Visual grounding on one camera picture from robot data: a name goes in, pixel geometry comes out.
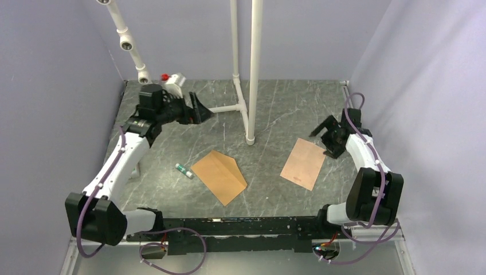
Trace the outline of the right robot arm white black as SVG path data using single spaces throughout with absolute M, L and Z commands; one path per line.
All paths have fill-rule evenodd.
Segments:
M 311 133 L 323 133 L 324 155 L 333 159 L 348 152 L 357 170 L 345 202 L 324 205 L 317 214 L 316 231 L 323 238 L 338 226 L 353 222 L 362 226 L 391 226 L 395 223 L 404 179 L 394 173 L 377 152 L 369 129 L 362 127 L 359 109 L 343 109 L 342 118 L 328 116 Z

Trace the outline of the green white glue stick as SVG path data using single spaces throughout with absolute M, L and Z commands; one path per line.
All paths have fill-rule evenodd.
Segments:
M 186 177 L 188 177 L 189 179 L 193 179 L 194 177 L 194 174 L 188 170 L 185 166 L 183 166 L 182 164 L 180 163 L 176 163 L 175 164 L 175 168 L 180 172 L 182 173 L 183 175 L 185 175 Z

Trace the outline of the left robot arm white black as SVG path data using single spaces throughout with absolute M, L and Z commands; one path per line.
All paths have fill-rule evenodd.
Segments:
M 77 243 L 82 240 L 101 245 L 118 245 L 127 235 L 144 234 L 156 241 L 164 235 L 160 210 L 141 207 L 121 211 L 119 199 L 141 158 L 152 147 L 165 124 L 201 124 L 214 113 L 196 93 L 189 92 L 191 105 L 159 84 L 141 87 L 134 113 L 119 127 L 119 139 L 98 174 L 82 192 L 65 200 L 69 228 Z

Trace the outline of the brown paper envelope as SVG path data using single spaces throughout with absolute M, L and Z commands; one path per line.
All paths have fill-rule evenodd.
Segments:
M 248 185 L 235 159 L 216 150 L 211 150 L 191 169 L 224 206 Z

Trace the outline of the tan letter sheet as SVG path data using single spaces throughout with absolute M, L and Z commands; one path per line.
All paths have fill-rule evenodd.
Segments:
M 312 191 L 325 160 L 325 149 L 298 138 L 280 176 Z

